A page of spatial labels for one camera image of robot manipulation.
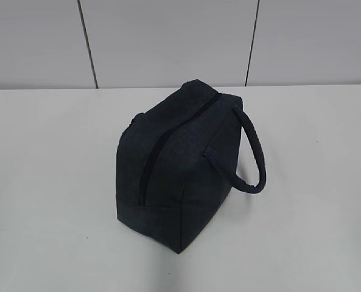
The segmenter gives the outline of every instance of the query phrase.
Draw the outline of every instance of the zipper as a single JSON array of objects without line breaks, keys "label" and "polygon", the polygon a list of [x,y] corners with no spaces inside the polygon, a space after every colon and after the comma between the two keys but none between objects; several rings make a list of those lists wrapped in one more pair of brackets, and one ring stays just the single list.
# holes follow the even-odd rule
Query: zipper
[{"label": "zipper", "polygon": [[180,125],[177,125],[169,130],[167,130],[164,134],[162,134],[159,139],[157,140],[155,146],[153,147],[152,151],[149,154],[148,160],[146,162],[144,171],[141,176],[141,180],[139,182],[139,196],[138,196],[138,204],[140,206],[145,206],[146,204],[146,193],[147,193],[147,186],[150,179],[150,175],[153,172],[153,168],[156,164],[156,161],[158,159],[159,154],[161,153],[161,150],[164,148],[165,144],[169,140],[169,138],[176,132],[177,129],[182,127],[183,125],[191,122],[192,120],[196,119],[198,116],[200,116],[204,111],[206,111],[214,102],[217,101],[217,99],[222,94],[217,92],[214,94],[212,99],[210,99],[208,102],[206,102],[195,114],[193,114],[190,118],[185,120]]}]

